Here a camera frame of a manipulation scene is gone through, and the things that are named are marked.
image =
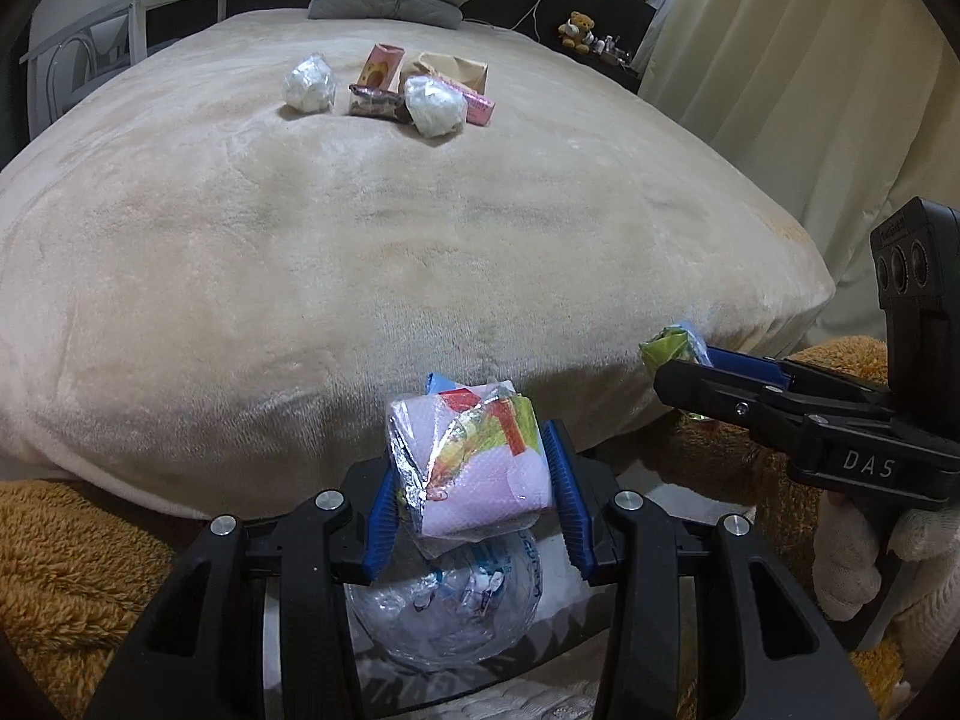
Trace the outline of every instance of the hand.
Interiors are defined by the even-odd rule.
[[[880,591],[874,565],[880,552],[877,534],[843,495],[824,493],[813,546],[813,586],[820,607],[829,619],[850,620]],[[960,629],[960,509],[906,512],[889,548],[901,560],[922,562],[894,617],[904,678],[919,689]]]

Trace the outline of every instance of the white wall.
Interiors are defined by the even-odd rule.
[[[30,47],[43,42],[50,37],[56,30],[63,29],[73,20],[80,18],[91,10],[108,4],[114,0],[42,0],[34,11],[34,18],[30,24]],[[112,43],[113,39],[123,25],[126,23],[126,17],[111,20],[103,23],[93,29],[94,38],[97,47],[104,50]],[[37,66],[37,112],[40,113],[40,126],[46,127],[49,124],[47,115],[47,95],[45,79],[47,67],[50,64],[50,55],[40,58]],[[58,57],[58,66],[56,66],[56,97],[58,100],[69,95],[71,80],[73,76],[73,59],[76,56],[74,46],[66,47]]]

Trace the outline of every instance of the bed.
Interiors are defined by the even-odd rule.
[[[346,115],[374,42],[490,63],[489,127]],[[301,116],[310,52],[339,79]],[[160,512],[278,514],[383,447],[432,370],[512,378],[579,447],[662,412],[678,319],[776,354],[832,296],[737,170],[502,29],[244,13],[94,92],[0,173],[0,451]]]

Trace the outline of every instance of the camera lens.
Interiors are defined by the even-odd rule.
[[[890,271],[887,269],[887,261],[882,257],[877,257],[877,284],[886,292],[890,286]]]
[[[890,265],[896,291],[899,293],[906,292],[906,258],[904,257],[904,250],[900,247],[894,249],[893,256],[890,258]]]
[[[926,284],[928,276],[928,266],[926,265],[926,252],[920,245],[920,241],[914,241],[910,247],[910,271],[913,277],[917,279],[917,284],[923,287]]]

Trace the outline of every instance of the white table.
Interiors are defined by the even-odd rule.
[[[48,50],[55,49],[67,38],[83,29],[107,22],[124,13],[127,14],[128,35],[130,35],[130,63],[136,65],[147,58],[147,11],[171,2],[182,0],[115,0],[104,5],[63,29],[54,33],[42,43],[33,47],[30,52],[20,57],[20,64],[27,62],[27,119],[30,124],[30,137],[35,138],[40,125],[37,122],[37,64],[40,57]],[[217,20],[222,22],[227,18],[227,0],[217,0]]]

